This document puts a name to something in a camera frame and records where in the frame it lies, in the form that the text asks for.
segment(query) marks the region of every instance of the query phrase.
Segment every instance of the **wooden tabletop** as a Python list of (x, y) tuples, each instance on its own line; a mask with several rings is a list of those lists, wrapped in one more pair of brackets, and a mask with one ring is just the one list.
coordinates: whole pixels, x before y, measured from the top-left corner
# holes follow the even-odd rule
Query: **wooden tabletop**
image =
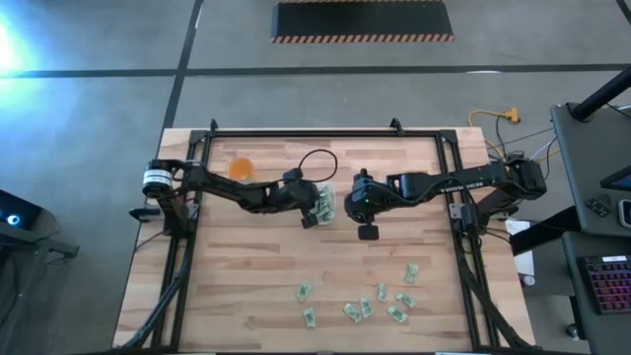
[[(456, 131), (464, 166), (487, 164), (481, 130)], [(189, 132), (166, 130), (160, 157), (184, 159)], [(251, 215), (236, 203), (204, 194), (180, 351), (470, 350), (444, 197), (379, 215), (381, 238), (374, 242), (358, 240), (357, 224), (346, 216), (342, 204), (361, 168), (381, 181), (403, 172), (438, 174), (433, 139), (214, 139), (208, 168), (225, 175), (234, 158), (245, 157), (254, 164), (255, 180), (270, 181), (297, 167), (316, 148), (329, 149), (339, 159), (332, 179), (335, 219), (328, 226), (304, 230), (298, 211)], [(303, 167), (311, 179), (326, 177), (331, 169), (332, 160), (325, 154), (312, 155)], [(473, 194), (479, 199), (489, 191), (478, 189)], [(161, 228), (161, 221), (143, 225), (138, 242)], [(518, 334), (533, 343), (510, 246), (490, 237), (483, 237), (483, 242), (493, 301)], [(158, 237), (136, 252), (114, 345), (128, 340), (155, 307), (168, 244), (168, 237)], [(413, 285), (403, 282), (410, 262), (419, 265)], [(380, 282), (387, 284), (385, 303), (377, 300)], [(301, 283), (314, 286), (302, 304), (295, 298)], [(405, 309), (394, 299), (398, 292), (416, 300), (416, 308)], [(371, 300), (374, 315), (355, 323), (342, 309), (349, 302), (359, 307), (360, 297)], [(386, 311), (390, 305), (406, 310), (409, 320), (395, 322)], [(315, 309), (316, 329), (305, 328), (302, 310), (308, 307)], [(476, 312), (485, 334), (479, 307)], [(164, 339), (169, 339), (170, 323)], [(482, 339), (488, 343), (486, 336)]]

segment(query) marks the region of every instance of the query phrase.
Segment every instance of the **yellow and black striped border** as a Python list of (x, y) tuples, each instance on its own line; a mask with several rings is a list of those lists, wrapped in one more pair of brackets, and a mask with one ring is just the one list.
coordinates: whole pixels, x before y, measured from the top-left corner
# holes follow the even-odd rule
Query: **yellow and black striped border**
[(420, 34), (420, 35), (280, 35), (272, 38), (276, 44), (302, 43), (372, 43), (372, 42), (446, 42), (454, 41), (454, 35)]

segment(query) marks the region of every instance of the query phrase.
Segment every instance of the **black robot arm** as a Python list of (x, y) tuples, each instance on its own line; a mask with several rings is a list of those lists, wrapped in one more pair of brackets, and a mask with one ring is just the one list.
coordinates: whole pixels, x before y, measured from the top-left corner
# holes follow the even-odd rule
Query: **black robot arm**
[(414, 207), (439, 194), (485, 186), (497, 189), (480, 201), (478, 208), (462, 205), (457, 211), (465, 226), (486, 226), (489, 217), (497, 212), (515, 213), (517, 207), (512, 204), (518, 199), (535, 199), (546, 191), (539, 164), (521, 157), (514, 157), (508, 163), (492, 162), (442, 175), (393, 175), (386, 177), (386, 183), (375, 182), (362, 169), (354, 177), (353, 190), (344, 200), (344, 209), (351, 219), (362, 224), (358, 230), (360, 239), (376, 240), (379, 232), (372, 223), (379, 213)]
[[(182, 178), (174, 178), (182, 171)], [(317, 224), (317, 217), (310, 213), (318, 200), (316, 185), (303, 179), (300, 169), (293, 169), (279, 181), (243, 184), (208, 172), (196, 162), (156, 159), (149, 162), (143, 180), (143, 193), (155, 198), (165, 212), (165, 229), (187, 230), (188, 209), (181, 197), (191, 191), (202, 191), (235, 201), (250, 213), (278, 213), (300, 209), (303, 227)], [(179, 187), (173, 187), (179, 181)]]

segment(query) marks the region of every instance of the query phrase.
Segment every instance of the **rgb keyboard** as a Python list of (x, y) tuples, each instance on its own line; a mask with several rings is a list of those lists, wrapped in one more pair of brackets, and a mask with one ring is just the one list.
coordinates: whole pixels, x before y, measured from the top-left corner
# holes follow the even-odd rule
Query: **rgb keyboard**
[(578, 264), (600, 315), (631, 313), (631, 255), (579, 257)]

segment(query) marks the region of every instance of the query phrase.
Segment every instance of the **concrete floor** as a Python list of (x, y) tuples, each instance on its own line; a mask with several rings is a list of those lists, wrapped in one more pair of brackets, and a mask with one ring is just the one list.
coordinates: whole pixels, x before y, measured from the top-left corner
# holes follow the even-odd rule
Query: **concrete floor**
[[(600, 64), (628, 61), (631, 27), (614, 1), (446, 0), (454, 43), (269, 43), (271, 0), (204, 5), (189, 67)], [(175, 69), (193, 0), (5, 0), (0, 72)], [(614, 72), (187, 78), (175, 127), (462, 126), (474, 109), (518, 107), (505, 140), (551, 127), (548, 110), (580, 101)], [(51, 210), (79, 256), (49, 267), (18, 324), (12, 353), (108, 349), (173, 78), (0, 79), (0, 188)], [(618, 98), (619, 104), (631, 96)], [(475, 122), (495, 140), (494, 118)], [(552, 132), (511, 145), (532, 154)], [(548, 193), (518, 217), (572, 204), (560, 156)], [(528, 297), (537, 344), (587, 351), (563, 333), (567, 299)]]

